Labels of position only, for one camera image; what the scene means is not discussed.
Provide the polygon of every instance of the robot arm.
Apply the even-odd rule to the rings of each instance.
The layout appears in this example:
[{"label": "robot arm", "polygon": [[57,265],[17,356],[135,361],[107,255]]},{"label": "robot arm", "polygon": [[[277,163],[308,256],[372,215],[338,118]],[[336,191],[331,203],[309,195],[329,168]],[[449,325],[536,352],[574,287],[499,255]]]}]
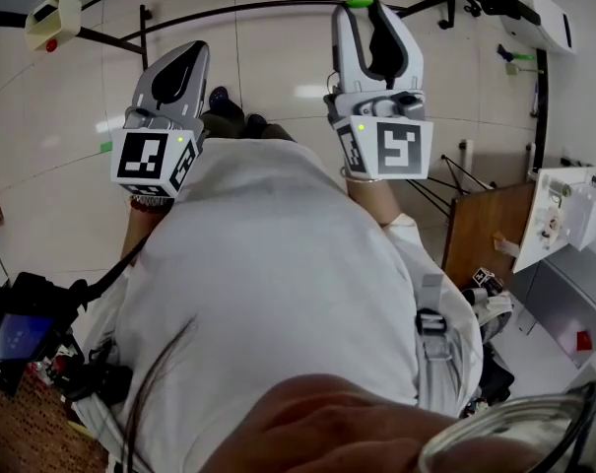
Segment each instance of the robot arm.
[{"label": "robot arm", "polygon": [[173,49],[140,77],[121,134],[113,138],[111,180],[132,194],[175,198],[204,139],[199,115],[210,49],[197,40]]},{"label": "robot arm", "polygon": [[333,66],[340,83],[324,97],[347,173],[358,178],[426,178],[432,123],[425,121],[424,59],[403,22],[375,0],[365,63],[357,20],[347,5],[333,15]]}]

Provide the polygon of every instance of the hair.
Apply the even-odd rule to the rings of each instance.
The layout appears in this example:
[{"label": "hair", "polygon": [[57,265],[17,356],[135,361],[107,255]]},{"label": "hair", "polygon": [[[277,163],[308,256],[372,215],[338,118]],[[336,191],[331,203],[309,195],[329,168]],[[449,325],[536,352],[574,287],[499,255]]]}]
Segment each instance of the hair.
[{"label": "hair", "polygon": [[165,376],[165,367],[175,350],[175,347],[179,344],[179,341],[183,336],[190,330],[191,326],[195,323],[196,317],[192,317],[184,326],[179,330],[175,337],[170,340],[164,349],[158,355],[158,358],[154,360],[153,364],[149,368],[147,375],[142,380],[138,393],[136,394],[131,410],[129,411],[129,417],[124,430],[123,442],[122,442],[122,453],[120,455],[123,463],[126,457],[126,472],[133,473],[133,457],[136,451],[136,442],[138,439],[138,431],[142,422],[142,415],[147,406],[149,396],[151,396],[156,384]]}]

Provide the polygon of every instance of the camera screen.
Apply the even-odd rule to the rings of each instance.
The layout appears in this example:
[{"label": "camera screen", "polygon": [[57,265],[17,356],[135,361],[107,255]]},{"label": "camera screen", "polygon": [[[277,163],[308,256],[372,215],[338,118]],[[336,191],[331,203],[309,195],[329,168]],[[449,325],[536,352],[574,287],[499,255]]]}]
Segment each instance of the camera screen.
[{"label": "camera screen", "polygon": [[54,319],[6,313],[0,324],[0,361],[29,360]]}]

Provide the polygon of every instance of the wristband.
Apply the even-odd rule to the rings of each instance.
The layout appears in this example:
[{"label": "wristband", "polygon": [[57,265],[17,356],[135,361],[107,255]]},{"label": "wristband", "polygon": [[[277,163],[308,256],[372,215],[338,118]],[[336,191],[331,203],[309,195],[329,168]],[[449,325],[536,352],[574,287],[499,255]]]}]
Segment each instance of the wristband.
[{"label": "wristband", "polygon": [[172,207],[174,200],[172,198],[154,198],[151,196],[133,195],[129,198],[129,204],[134,210],[147,212],[149,214],[159,214],[168,212]]},{"label": "wristband", "polygon": [[357,184],[371,184],[373,182],[380,182],[381,180],[384,180],[382,178],[354,178],[348,175],[348,172],[346,171],[346,167],[341,167],[339,170],[339,174],[345,178],[346,180],[348,180],[349,182],[355,182]]}]

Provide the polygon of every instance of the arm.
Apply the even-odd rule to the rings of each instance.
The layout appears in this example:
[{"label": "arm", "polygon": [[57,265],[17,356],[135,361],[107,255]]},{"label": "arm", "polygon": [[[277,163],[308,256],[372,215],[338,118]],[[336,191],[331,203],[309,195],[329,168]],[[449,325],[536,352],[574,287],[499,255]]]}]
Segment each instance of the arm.
[{"label": "arm", "polygon": [[133,247],[135,247],[142,238],[150,235],[156,226],[169,212],[172,202],[154,209],[140,210],[138,205],[131,202],[131,213],[129,214],[129,224],[127,225],[127,234],[122,244],[122,254],[124,257]]},{"label": "arm", "polygon": [[402,214],[394,192],[387,180],[360,182],[347,180],[348,196],[362,206],[381,225],[391,224]]}]

